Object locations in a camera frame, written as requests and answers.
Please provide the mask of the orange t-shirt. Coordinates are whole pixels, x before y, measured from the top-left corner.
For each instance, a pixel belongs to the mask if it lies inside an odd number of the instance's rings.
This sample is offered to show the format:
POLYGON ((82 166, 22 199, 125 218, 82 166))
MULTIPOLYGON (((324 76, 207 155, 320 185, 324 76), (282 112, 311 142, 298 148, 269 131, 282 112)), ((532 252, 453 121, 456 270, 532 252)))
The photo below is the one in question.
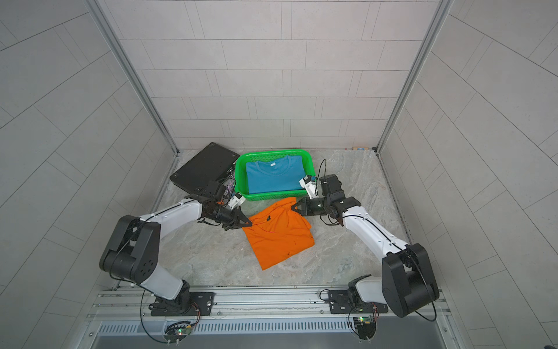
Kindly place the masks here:
POLYGON ((285 198, 250 217, 243 229, 262 270, 267 270, 315 245, 310 223, 292 207, 295 197, 285 198))

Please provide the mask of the blue t-shirt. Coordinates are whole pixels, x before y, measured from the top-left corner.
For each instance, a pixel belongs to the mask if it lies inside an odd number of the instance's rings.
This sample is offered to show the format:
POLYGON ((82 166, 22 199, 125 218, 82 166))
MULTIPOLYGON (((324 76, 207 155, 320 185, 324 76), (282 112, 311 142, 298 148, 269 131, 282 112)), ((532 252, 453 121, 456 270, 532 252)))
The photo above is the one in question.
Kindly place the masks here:
POLYGON ((249 162, 246 174, 249 194, 301 190, 299 181, 306 177, 301 156, 249 162))

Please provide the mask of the green plastic basket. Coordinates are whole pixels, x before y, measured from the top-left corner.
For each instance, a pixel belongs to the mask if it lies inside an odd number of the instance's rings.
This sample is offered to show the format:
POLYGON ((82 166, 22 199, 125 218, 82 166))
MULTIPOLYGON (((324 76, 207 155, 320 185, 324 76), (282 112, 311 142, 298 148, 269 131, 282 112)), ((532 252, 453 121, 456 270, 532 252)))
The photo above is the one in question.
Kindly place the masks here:
POLYGON ((261 201, 270 199, 284 199, 288 197, 301 197, 306 196, 307 192, 305 189, 301 190, 291 190, 291 191, 279 191, 271 193, 258 193, 249 194, 248 193, 248 183, 246 174, 246 164, 255 161, 273 161, 285 156, 301 156, 305 168, 306 175, 315 176, 315 170, 312 163, 312 157, 310 153, 302 149, 289 149, 289 150, 279 150, 279 151, 261 151, 247 153, 238 158, 235 165, 235 190, 242 194, 249 201, 261 201))

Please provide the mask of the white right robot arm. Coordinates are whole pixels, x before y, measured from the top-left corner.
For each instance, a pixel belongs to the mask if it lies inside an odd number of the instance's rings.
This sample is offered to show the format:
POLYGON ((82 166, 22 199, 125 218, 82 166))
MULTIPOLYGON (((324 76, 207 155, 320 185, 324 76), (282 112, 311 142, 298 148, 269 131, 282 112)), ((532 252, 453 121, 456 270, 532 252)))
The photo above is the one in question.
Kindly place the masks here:
POLYGON ((293 211, 304 217, 334 220, 354 233, 382 262, 380 282, 370 276, 350 282, 349 297, 354 305, 380 302, 403 318, 439 299, 430 256, 421 244, 409 244, 391 234, 357 199, 345 196, 334 174, 320 179, 308 175, 299 184, 307 195, 291 207, 293 211))

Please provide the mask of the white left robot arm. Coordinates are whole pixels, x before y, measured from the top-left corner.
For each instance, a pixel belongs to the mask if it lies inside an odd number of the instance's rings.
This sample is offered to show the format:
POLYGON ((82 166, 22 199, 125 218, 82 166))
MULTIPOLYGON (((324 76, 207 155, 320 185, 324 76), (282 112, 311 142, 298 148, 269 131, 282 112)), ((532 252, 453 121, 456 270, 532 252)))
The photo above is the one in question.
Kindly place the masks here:
POLYGON ((100 269, 113 279, 132 282, 168 301, 189 298, 186 281, 158 264, 161 240, 190 222, 212 220, 224 230, 248 228, 251 221, 239 206, 229 208, 213 199, 183 199, 166 209, 117 222, 101 255, 100 269))

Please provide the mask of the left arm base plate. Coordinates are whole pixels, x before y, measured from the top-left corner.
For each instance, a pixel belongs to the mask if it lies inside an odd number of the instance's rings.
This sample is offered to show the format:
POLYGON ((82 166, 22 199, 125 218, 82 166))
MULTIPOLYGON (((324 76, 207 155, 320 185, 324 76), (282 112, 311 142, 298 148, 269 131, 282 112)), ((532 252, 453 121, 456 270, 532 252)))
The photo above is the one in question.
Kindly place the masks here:
POLYGON ((190 292, 188 297, 179 295, 175 300, 156 298, 148 308, 152 316, 209 316, 215 295, 214 292, 190 292))

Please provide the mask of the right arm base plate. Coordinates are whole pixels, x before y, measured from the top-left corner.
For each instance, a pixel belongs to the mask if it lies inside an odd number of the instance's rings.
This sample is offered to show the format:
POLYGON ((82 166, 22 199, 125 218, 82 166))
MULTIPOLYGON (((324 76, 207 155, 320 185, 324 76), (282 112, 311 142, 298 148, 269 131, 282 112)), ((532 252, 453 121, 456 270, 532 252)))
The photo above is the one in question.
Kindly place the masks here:
POLYGON ((348 289, 330 290, 324 289, 319 298, 324 301, 330 309, 331 314, 387 314, 389 308, 380 302, 364 302, 353 291, 348 289))

